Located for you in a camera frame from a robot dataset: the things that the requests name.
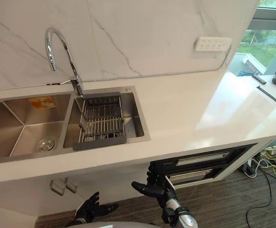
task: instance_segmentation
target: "oven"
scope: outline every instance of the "oven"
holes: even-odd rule
[[[217,177],[255,144],[152,161],[150,169],[174,186]]]

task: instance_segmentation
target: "robotic arm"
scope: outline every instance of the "robotic arm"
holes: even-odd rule
[[[178,202],[176,191],[166,176],[156,175],[151,167],[147,172],[147,184],[132,182],[132,187],[145,196],[155,197],[162,208],[162,219],[172,228],[198,228],[187,207]]]

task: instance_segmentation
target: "marble backsplash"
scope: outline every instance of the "marble backsplash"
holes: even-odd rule
[[[0,0],[0,89],[62,82],[52,72],[45,30],[66,38],[83,81],[217,69],[227,52],[195,52],[199,36],[231,37],[227,67],[258,0]]]

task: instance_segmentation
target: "faucet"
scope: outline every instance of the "faucet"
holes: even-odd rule
[[[74,75],[71,76],[68,81],[60,83],[60,85],[64,84],[64,83],[67,83],[67,82],[71,82],[71,84],[72,84],[72,86],[75,90],[75,93],[78,96],[83,96],[84,95],[83,94],[84,89],[83,89],[82,79],[77,73],[77,70],[76,70],[75,64],[73,62],[73,59],[71,57],[71,54],[70,54],[68,45],[66,43],[66,40],[65,40],[64,36],[62,35],[62,33],[59,30],[56,30],[55,28],[48,28],[45,32],[45,48],[46,48],[46,52],[47,52],[50,67],[53,71],[58,70],[58,67],[57,67],[57,64],[56,64],[56,61],[55,61],[55,58],[54,58],[54,55],[53,55],[53,48],[52,48],[52,45],[51,45],[51,39],[52,39],[52,35],[54,33],[61,40],[61,42],[63,44],[63,47],[65,48],[65,51],[67,53],[69,63],[71,65],[71,68],[72,68],[73,73],[74,73]]]

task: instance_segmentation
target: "floor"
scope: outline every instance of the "floor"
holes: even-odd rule
[[[273,202],[249,213],[252,228],[276,228],[276,180],[269,177]],[[177,190],[180,203],[191,209],[199,228],[247,228],[245,213],[251,207],[269,200],[267,181],[262,172],[250,179],[239,171],[222,181]],[[156,199],[138,197],[122,200],[112,214],[95,221],[137,221],[167,228],[161,220],[161,208]],[[36,228],[60,228],[74,216],[74,211],[40,217]]]

